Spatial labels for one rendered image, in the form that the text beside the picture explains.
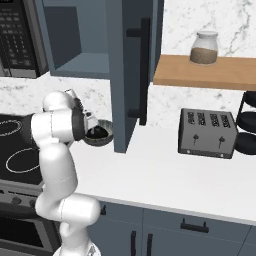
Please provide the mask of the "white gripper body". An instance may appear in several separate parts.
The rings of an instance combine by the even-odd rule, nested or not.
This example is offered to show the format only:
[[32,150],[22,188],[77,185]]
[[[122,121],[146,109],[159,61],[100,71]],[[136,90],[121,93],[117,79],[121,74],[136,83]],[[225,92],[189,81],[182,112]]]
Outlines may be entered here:
[[90,129],[95,128],[98,124],[99,124],[99,121],[92,112],[84,113],[85,132],[88,132]]

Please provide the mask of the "blue cabinet door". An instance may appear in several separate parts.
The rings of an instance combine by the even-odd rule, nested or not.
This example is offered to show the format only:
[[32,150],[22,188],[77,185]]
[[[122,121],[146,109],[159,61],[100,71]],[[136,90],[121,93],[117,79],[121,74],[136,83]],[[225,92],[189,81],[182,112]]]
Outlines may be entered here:
[[149,81],[161,55],[164,0],[107,0],[106,20],[111,86],[114,150],[127,151],[138,118],[128,116],[140,100],[140,39],[129,38],[129,28],[140,28],[142,18],[151,19]]

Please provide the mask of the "black stove with hob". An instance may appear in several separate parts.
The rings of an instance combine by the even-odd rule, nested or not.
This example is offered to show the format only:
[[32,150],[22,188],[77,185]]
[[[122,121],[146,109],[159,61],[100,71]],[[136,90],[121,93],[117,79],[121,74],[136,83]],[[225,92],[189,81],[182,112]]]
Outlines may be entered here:
[[[29,201],[42,192],[38,149],[21,136],[22,118],[0,114],[0,256],[53,256],[58,224],[36,214]],[[19,197],[19,205],[12,198]]]

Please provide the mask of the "blue drawer front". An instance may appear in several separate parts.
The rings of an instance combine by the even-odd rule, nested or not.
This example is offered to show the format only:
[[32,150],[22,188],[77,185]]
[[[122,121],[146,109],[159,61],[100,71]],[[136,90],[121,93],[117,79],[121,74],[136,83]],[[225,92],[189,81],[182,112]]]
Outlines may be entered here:
[[142,222],[143,210],[141,208],[101,201],[101,209],[104,205],[106,205],[106,215],[102,216],[107,219],[134,224]]
[[[206,225],[209,227],[209,233],[180,229],[180,224],[183,218],[185,218],[185,221],[189,224],[200,226],[202,226],[205,221]],[[186,234],[201,235],[237,242],[242,242],[250,230],[249,225],[150,209],[144,210],[144,224],[152,228],[178,231]]]

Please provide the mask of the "black microwave oven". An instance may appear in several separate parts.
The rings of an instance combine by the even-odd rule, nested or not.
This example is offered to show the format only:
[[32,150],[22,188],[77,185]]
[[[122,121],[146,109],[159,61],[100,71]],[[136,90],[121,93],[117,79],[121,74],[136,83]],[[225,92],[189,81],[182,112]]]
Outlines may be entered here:
[[35,79],[47,71],[35,0],[0,0],[0,77]]

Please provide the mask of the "dark grey four-slot toaster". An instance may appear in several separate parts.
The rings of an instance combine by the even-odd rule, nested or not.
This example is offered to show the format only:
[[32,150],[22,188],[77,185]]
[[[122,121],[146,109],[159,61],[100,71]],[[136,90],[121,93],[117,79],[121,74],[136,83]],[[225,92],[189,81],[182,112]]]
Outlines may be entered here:
[[182,108],[178,152],[231,159],[238,129],[231,112]]

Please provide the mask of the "blue base cupboard door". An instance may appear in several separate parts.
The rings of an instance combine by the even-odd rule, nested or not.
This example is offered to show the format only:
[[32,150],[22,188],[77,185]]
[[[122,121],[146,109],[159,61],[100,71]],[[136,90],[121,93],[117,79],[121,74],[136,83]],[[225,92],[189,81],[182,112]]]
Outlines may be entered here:
[[88,227],[92,242],[99,248],[101,256],[131,256],[130,236],[136,231],[136,256],[142,254],[142,222],[140,224],[115,221],[100,216]]
[[145,227],[142,256],[146,256],[147,236],[153,234],[151,256],[238,256],[242,242],[207,238]]

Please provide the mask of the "glass jar with brown contents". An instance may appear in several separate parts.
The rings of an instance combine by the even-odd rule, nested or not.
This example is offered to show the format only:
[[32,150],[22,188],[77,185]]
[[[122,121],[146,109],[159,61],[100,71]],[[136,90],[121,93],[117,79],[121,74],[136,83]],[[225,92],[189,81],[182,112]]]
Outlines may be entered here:
[[198,31],[191,47],[190,61],[199,65],[212,65],[217,61],[218,33],[215,31]]

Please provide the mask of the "black tiered stand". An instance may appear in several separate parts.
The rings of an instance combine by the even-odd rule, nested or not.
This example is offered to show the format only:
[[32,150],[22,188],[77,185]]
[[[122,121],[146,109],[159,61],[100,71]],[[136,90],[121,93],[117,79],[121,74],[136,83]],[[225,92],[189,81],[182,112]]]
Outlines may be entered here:
[[[244,104],[255,111],[243,111]],[[246,91],[236,118],[236,125],[242,129],[238,133],[235,149],[246,155],[256,155],[256,91]]]

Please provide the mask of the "blue open wall cabinet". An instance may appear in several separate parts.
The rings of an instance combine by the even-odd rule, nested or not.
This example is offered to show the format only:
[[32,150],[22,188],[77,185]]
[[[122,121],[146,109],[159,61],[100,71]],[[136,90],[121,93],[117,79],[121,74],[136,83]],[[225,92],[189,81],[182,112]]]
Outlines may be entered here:
[[105,0],[35,0],[50,74],[109,78]]

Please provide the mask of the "wooden wall shelf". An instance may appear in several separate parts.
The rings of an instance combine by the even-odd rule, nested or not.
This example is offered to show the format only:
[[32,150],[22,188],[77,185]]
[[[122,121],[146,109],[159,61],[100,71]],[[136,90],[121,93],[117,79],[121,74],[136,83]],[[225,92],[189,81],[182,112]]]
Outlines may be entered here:
[[201,66],[185,55],[161,55],[154,85],[256,91],[256,58],[219,57]]

